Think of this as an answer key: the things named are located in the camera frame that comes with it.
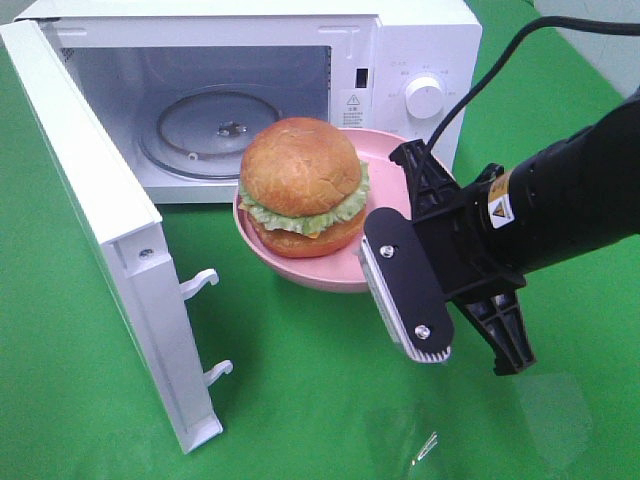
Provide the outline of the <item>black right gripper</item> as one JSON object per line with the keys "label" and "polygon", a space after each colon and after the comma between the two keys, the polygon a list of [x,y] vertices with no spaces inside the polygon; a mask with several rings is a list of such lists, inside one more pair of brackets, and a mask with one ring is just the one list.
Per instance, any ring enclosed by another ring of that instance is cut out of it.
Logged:
{"label": "black right gripper", "polygon": [[461,187],[421,140],[389,159],[404,171],[411,222],[389,207],[371,211],[358,259],[391,340],[415,362],[446,362],[454,336],[446,299],[454,300],[491,347],[495,375],[534,365],[515,291],[526,280],[488,246],[488,187],[504,167],[491,163]]}

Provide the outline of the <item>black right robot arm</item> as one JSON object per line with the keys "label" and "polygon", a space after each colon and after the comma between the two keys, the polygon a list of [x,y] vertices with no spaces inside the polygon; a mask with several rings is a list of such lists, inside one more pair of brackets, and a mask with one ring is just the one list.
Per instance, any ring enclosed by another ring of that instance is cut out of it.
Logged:
{"label": "black right robot arm", "polygon": [[516,292],[526,275],[639,230],[639,99],[512,170],[459,185],[424,142],[390,155],[411,212],[371,211],[359,260],[392,341],[419,363],[451,354],[456,306],[489,344],[498,375],[535,361]]}

